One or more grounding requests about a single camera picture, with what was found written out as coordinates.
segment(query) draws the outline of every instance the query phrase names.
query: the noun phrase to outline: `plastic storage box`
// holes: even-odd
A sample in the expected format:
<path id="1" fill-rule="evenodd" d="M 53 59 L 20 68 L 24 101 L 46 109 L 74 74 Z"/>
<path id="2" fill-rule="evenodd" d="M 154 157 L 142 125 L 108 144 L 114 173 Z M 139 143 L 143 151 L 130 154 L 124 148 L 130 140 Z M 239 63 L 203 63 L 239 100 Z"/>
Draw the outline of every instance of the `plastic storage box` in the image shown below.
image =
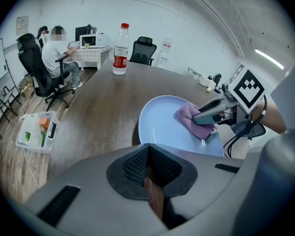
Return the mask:
<path id="1" fill-rule="evenodd" d="M 50 120 L 43 146 L 43 134 L 46 130 L 39 125 L 39 119 L 41 118 Z M 60 121 L 56 118 L 56 112 L 54 111 L 27 115 L 24 118 L 15 145 L 37 153 L 50 153 L 59 126 Z"/>

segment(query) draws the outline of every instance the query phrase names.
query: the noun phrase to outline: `white tablecloth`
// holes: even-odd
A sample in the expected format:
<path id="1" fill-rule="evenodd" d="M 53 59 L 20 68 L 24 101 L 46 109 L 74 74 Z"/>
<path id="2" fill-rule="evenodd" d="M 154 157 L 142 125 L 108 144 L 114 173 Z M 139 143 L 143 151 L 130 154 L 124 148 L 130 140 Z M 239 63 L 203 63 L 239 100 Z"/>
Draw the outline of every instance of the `white tablecloth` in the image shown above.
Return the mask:
<path id="1" fill-rule="evenodd" d="M 73 55 L 67 57 L 64 62 L 100 62 L 102 52 L 110 51 L 111 48 L 107 46 L 104 48 L 78 49 Z"/>

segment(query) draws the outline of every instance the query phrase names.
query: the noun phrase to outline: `black mesh cover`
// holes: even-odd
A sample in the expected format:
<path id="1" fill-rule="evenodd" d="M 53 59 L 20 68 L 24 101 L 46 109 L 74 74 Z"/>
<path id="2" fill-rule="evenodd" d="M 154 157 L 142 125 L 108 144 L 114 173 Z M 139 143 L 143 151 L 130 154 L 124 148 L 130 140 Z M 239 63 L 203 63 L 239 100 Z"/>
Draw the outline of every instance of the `black mesh cover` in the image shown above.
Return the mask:
<path id="1" fill-rule="evenodd" d="M 190 162 L 156 145 L 145 144 L 108 167 L 108 182 L 125 198 L 149 200 L 149 193 L 143 188 L 148 166 L 167 198 L 185 194 L 198 175 Z"/>

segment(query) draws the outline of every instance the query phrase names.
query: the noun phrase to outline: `ceiling light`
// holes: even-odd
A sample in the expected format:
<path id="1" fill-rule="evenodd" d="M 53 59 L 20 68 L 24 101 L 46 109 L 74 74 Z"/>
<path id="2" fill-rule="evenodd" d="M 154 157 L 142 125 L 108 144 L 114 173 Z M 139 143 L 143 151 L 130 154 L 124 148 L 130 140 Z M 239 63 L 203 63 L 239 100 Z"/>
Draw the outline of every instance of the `ceiling light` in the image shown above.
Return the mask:
<path id="1" fill-rule="evenodd" d="M 278 67 L 280 67 L 281 69 L 284 68 L 284 66 L 282 66 L 279 62 L 277 62 L 276 60 L 274 60 L 273 58 L 271 58 L 270 56 L 268 56 L 267 54 L 260 52 L 258 49 L 255 49 L 256 53 L 259 53 L 260 55 L 262 55 L 263 57 L 266 57 L 269 61 L 272 61 L 274 64 L 276 64 Z"/>

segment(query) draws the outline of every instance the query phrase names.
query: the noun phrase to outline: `bottle cap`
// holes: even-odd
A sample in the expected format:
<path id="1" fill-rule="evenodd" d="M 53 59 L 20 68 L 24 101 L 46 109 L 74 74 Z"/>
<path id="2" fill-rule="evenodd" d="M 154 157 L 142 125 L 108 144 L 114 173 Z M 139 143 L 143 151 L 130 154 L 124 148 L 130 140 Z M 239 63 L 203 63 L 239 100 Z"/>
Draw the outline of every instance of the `bottle cap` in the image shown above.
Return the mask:
<path id="1" fill-rule="evenodd" d="M 121 27 L 122 27 L 122 28 L 129 28 L 129 24 L 127 24 L 127 23 L 122 23 L 122 24 L 121 24 Z"/>

